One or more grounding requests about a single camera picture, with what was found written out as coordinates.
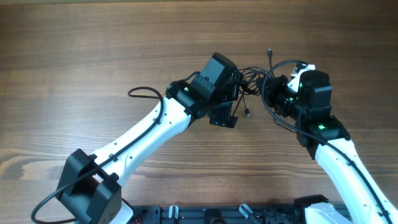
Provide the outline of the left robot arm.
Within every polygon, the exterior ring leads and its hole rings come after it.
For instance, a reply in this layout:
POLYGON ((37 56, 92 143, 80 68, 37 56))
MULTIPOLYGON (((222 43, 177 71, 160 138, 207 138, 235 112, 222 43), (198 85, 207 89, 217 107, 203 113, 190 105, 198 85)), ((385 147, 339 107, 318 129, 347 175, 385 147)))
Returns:
POLYGON ((163 143, 209 116, 213 125, 233 128, 231 104, 238 97, 241 74, 227 57, 215 52, 203 70, 172 82, 157 106, 112 143, 87 155, 68 156, 57 186, 57 200, 75 223, 131 223, 134 212, 122 199, 130 176, 163 143))

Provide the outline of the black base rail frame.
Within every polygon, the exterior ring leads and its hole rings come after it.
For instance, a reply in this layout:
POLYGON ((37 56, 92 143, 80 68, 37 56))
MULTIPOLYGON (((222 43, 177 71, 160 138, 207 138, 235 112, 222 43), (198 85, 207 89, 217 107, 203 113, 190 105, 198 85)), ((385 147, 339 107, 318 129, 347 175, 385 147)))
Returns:
POLYGON ((169 207, 133 206, 129 223, 135 224, 283 224, 308 223, 303 205, 270 204, 266 206, 169 207))

